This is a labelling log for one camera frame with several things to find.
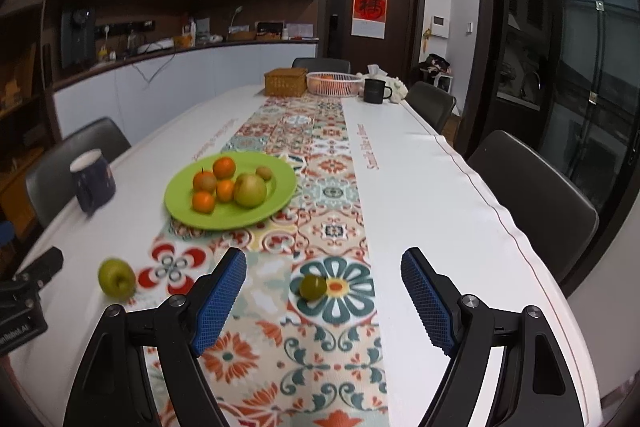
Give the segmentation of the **right near grey chair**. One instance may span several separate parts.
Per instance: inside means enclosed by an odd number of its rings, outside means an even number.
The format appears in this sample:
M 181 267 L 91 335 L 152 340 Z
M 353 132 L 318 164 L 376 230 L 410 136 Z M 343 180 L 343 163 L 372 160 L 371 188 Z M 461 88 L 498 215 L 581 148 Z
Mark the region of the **right near grey chair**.
M 599 215 L 590 200 L 538 153 L 502 130 L 486 136 L 469 165 L 562 282 L 597 231 Z

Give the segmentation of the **white tissue pile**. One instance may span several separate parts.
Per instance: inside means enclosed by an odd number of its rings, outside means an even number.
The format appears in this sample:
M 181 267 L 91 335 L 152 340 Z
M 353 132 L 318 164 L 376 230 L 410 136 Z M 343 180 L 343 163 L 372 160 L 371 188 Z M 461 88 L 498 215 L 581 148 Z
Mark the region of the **white tissue pile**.
M 363 79 L 363 84 L 364 84 L 364 80 L 368 78 L 384 80 L 387 86 L 391 87 L 393 90 L 392 97 L 389 100 L 385 100 L 385 101 L 390 101 L 390 103 L 392 104 L 399 104 L 401 101 L 404 101 L 408 94 L 408 88 L 405 85 L 405 83 L 403 83 L 397 77 L 392 77 L 388 75 L 384 69 L 378 66 L 378 64 L 368 65 L 368 71 L 365 74 L 363 74 L 363 72 L 357 72 L 356 76 L 361 77 Z M 363 99 L 362 97 L 363 86 L 362 86 L 362 90 L 359 93 L 359 96 L 360 98 Z

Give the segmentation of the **mandarin on plate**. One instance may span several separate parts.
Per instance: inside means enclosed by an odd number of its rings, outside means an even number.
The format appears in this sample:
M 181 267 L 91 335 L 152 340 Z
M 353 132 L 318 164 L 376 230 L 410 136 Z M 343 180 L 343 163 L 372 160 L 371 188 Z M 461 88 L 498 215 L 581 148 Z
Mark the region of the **mandarin on plate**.
M 232 179 L 236 170 L 235 161 L 229 156 L 220 156 L 213 162 L 212 170 L 217 180 Z
M 213 194 L 216 190 L 217 179 L 213 171 L 202 169 L 194 174 L 192 187 L 195 192 L 207 192 Z

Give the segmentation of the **orange mandarin front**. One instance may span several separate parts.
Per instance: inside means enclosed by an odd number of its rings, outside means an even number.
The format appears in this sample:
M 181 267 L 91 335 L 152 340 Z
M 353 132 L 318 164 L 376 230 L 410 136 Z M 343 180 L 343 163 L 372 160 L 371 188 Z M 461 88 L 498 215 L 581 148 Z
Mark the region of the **orange mandarin front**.
M 192 195 L 192 209 L 198 213 L 212 213 L 215 209 L 216 199 L 213 193 L 207 191 L 197 191 Z

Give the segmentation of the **red paper door poster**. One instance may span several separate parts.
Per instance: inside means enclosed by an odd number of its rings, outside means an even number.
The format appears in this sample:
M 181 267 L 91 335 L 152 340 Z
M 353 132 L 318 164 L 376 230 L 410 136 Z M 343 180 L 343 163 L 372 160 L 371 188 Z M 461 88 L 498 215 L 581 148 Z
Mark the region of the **red paper door poster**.
M 385 38 L 388 0 L 352 0 L 353 37 Z

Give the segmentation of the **green apple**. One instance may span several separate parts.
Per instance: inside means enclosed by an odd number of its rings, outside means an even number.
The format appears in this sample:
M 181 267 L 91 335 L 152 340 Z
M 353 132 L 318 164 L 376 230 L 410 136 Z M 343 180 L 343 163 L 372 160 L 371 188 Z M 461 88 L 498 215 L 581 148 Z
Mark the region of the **green apple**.
M 136 274 L 122 259 L 104 260 L 99 267 L 98 280 L 104 294 L 112 299 L 124 301 L 136 291 Z

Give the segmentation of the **large yellow pear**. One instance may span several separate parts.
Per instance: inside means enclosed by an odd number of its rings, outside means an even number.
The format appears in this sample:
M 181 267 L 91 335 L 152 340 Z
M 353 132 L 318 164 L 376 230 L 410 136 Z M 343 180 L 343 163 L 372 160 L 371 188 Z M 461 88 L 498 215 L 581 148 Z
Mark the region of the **large yellow pear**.
M 262 205 L 267 197 L 267 184 L 255 173 L 242 173 L 235 182 L 233 200 L 244 208 L 255 208 Z

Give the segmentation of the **small green citrus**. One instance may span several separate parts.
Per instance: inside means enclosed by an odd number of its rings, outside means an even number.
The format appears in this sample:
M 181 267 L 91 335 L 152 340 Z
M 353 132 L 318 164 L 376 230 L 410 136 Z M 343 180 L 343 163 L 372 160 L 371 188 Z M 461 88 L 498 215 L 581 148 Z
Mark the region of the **small green citrus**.
M 298 286 L 299 296 L 306 301 L 316 301 L 326 295 L 328 284 L 324 277 L 319 275 L 306 274 Z

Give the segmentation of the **woven wicker basket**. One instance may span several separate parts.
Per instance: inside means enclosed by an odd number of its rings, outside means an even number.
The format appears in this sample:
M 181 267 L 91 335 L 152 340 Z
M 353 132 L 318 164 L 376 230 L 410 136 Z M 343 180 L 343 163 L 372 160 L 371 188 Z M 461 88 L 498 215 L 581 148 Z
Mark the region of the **woven wicker basket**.
M 276 68 L 266 72 L 265 96 L 276 98 L 299 98 L 306 90 L 306 68 Z

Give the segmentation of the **left near grey chair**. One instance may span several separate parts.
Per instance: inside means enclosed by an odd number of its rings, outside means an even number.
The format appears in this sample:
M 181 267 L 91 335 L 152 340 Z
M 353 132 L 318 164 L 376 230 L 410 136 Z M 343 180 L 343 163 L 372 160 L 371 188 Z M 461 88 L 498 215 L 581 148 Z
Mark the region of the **left near grey chair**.
M 45 153 L 26 174 L 26 192 L 36 217 L 47 228 L 75 196 L 73 161 L 98 150 L 112 162 L 131 147 L 124 132 L 108 117 L 86 124 Z

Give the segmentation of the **navy blue mug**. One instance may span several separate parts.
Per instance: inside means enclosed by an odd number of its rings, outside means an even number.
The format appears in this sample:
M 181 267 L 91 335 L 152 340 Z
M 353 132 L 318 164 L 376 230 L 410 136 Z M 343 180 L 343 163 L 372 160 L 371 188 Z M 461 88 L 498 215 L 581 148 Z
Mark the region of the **navy blue mug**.
M 115 195 L 116 184 L 110 163 L 99 148 L 75 158 L 70 164 L 70 174 L 78 204 L 87 216 L 92 216 Z

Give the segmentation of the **kiwi on plate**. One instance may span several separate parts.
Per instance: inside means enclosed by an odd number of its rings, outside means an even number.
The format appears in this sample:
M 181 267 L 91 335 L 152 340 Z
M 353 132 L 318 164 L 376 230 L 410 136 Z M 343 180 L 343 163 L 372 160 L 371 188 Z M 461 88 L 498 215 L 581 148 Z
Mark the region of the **kiwi on plate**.
M 267 166 L 259 166 L 256 168 L 255 173 L 265 181 L 270 181 L 272 178 L 272 171 Z

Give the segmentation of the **small orange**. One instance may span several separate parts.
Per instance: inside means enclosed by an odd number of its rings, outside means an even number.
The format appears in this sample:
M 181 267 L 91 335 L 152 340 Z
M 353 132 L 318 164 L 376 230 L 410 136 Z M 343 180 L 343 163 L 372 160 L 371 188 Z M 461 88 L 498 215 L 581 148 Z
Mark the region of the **small orange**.
M 232 202 L 234 199 L 234 181 L 232 179 L 223 179 L 217 182 L 216 197 L 218 202 Z

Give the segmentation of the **mandarin on plate left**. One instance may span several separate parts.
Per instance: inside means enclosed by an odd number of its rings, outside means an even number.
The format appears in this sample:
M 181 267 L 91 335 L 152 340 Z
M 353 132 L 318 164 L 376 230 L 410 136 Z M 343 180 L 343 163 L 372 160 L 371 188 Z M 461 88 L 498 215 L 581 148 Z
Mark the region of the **mandarin on plate left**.
M 213 194 L 216 190 L 217 179 L 213 171 L 202 169 L 194 174 L 192 187 L 195 192 L 207 192 Z

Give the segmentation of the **end grey chair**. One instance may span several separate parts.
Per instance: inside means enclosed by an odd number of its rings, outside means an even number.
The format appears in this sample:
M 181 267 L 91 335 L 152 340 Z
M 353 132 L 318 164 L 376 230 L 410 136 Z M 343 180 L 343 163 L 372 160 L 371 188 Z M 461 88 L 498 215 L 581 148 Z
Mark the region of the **end grey chair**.
M 350 74 L 352 72 L 350 62 L 340 58 L 296 57 L 292 67 L 303 68 L 307 72 L 339 72 L 340 74 Z

